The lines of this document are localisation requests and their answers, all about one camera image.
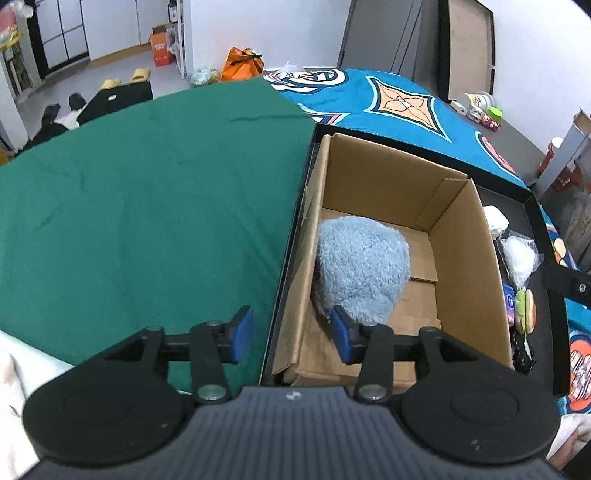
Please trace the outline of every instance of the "bottle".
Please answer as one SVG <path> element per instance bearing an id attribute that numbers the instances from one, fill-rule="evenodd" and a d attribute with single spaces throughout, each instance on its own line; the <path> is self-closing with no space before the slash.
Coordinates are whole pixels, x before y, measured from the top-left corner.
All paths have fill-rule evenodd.
<path id="1" fill-rule="evenodd" d="M 178 22 L 177 0 L 169 0 L 168 2 L 168 20 L 173 23 Z"/>

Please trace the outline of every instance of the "white cloth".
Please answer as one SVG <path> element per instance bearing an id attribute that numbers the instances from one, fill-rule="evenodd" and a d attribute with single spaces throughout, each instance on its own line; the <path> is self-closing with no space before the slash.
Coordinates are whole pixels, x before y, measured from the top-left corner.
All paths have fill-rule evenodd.
<path id="1" fill-rule="evenodd" d="M 38 462 L 22 426 L 25 396 L 12 357 L 0 350 L 0 480 L 14 480 Z"/>
<path id="2" fill-rule="evenodd" d="M 550 459 L 556 451 L 564 445 L 566 440 L 578 429 L 579 436 L 574 443 L 574 454 L 576 455 L 591 440 L 591 415 L 587 413 L 570 413 L 563 415 L 560 419 L 560 428 L 546 459 Z"/>
<path id="3" fill-rule="evenodd" d="M 67 115 L 62 116 L 61 118 L 58 118 L 57 120 L 55 120 L 54 123 L 62 124 L 68 130 L 74 130 L 80 126 L 78 124 L 78 115 L 80 115 L 82 113 L 82 110 L 84 110 L 84 107 L 82 107 L 80 110 L 73 110 L 70 113 L 68 113 Z"/>
<path id="4" fill-rule="evenodd" d="M 71 365 L 21 342 L 2 330 L 0 330 L 0 349 L 12 356 L 25 398 L 49 380 L 72 368 Z"/>

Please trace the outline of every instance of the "plastic bag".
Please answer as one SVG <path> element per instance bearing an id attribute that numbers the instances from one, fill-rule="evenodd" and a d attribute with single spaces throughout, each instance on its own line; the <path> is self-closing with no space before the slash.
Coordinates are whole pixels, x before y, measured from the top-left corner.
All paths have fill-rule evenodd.
<path id="1" fill-rule="evenodd" d="M 509 237 L 501 239 L 503 256 L 509 277 L 517 290 L 525 290 L 531 274 L 544 261 L 533 239 L 509 230 Z"/>
<path id="2" fill-rule="evenodd" d="M 191 85 L 201 86 L 216 83 L 220 79 L 218 69 L 195 69 L 189 76 Z"/>
<path id="3" fill-rule="evenodd" d="M 293 63 L 290 63 L 288 60 L 287 63 L 285 65 L 283 65 L 283 67 L 281 67 L 280 69 L 277 69 L 277 71 L 275 73 L 295 73 L 295 72 L 303 72 L 303 71 L 304 71 L 304 67 L 300 67 L 299 65 L 295 65 Z"/>
<path id="4" fill-rule="evenodd" d="M 16 15 L 31 18 L 33 8 L 25 4 L 23 0 L 15 0 L 0 9 L 0 47 L 2 48 L 6 48 L 11 42 L 18 39 Z"/>
<path id="5" fill-rule="evenodd" d="M 248 80 L 258 77 L 265 67 L 262 55 L 250 48 L 241 50 L 232 47 L 228 53 L 228 59 L 222 70 L 222 81 Z"/>

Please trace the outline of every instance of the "fuzzy blue stuffed toy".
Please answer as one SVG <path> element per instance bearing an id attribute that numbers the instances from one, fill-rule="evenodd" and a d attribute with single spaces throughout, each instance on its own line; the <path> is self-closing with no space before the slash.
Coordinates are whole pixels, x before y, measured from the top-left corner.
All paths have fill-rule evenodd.
<path id="1" fill-rule="evenodd" d="M 409 279 L 408 244 L 395 228 L 355 216 L 320 224 L 313 300 L 324 316 L 341 305 L 363 325 L 386 323 Z"/>

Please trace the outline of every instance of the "slipper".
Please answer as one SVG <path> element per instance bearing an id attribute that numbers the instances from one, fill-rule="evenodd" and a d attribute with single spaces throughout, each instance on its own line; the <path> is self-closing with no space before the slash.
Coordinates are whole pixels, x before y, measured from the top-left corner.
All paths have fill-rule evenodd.
<path id="1" fill-rule="evenodd" d="M 131 77 L 130 83 L 147 82 L 150 78 L 150 69 L 135 69 L 133 76 Z"/>
<path id="2" fill-rule="evenodd" d="M 108 88 L 115 88 L 121 85 L 121 79 L 106 79 L 100 86 L 99 90 L 106 90 Z"/>

